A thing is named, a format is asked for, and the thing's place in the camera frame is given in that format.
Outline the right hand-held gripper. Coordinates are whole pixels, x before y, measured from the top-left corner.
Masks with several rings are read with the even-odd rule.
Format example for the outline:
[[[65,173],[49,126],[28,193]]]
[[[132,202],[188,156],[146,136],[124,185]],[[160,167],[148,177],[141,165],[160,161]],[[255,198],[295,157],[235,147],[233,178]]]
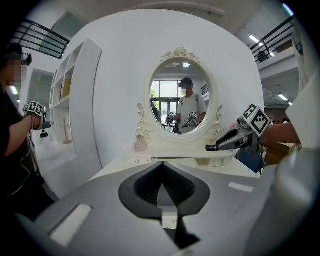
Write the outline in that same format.
[[[259,107],[251,104],[237,119],[236,129],[228,131],[215,144],[218,151],[246,149],[250,154],[262,153],[261,136],[271,123],[268,115]]]

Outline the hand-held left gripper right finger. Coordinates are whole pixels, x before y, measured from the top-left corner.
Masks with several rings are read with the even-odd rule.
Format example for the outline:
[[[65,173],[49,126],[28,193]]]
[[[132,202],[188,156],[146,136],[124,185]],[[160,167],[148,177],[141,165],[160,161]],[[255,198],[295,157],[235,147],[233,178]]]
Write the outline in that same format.
[[[176,248],[168,255],[242,255],[267,200],[272,172],[252,178],[162,166],[164,186],[177,208]]]

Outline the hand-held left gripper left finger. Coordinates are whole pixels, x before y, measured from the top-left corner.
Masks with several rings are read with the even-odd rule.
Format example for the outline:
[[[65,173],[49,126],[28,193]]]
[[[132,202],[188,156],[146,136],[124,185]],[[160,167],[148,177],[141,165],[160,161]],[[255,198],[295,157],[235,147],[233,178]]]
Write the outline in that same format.
[[[144,164],[94,178],[52,204],[35,220],[72,256],[171,256],[179,251],[159,220],[140,218],[121,202],[119,188]]]

